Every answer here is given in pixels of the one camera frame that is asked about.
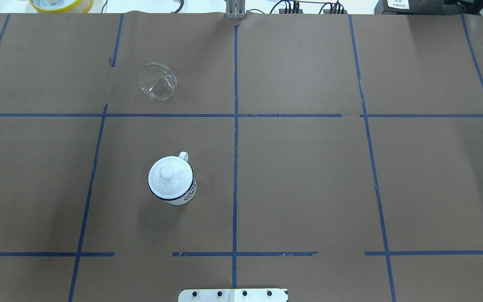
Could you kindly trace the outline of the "black labelled box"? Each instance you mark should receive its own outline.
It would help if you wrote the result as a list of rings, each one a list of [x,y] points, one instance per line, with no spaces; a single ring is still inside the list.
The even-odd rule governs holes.
[[[375,15],[443,15],[444,0],[378,0]]]

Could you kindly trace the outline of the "aluminium frame post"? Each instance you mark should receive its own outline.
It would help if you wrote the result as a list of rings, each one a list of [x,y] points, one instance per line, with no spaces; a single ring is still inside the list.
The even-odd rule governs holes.
[[[247,15],[246,0],[225,0],[226,19],[245,19]]]

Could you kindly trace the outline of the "brown paper table cover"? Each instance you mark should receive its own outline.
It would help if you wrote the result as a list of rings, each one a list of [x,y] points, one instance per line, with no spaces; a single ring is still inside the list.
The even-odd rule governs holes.
[[[0,14],[0,302],[232,287],[483,302],[483,16]]]

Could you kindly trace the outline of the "white mounting plate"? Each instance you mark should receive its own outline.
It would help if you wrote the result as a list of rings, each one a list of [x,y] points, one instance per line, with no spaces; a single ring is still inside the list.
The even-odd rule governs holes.
[[[280,288],[186,289],[179,302],[287,302],[288,290]]]

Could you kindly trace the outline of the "yellow rimmed bowl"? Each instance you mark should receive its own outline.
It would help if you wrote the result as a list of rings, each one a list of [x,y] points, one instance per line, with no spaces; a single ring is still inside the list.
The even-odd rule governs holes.
[[[29,0],[38,13],[88,13],[94,0]]]

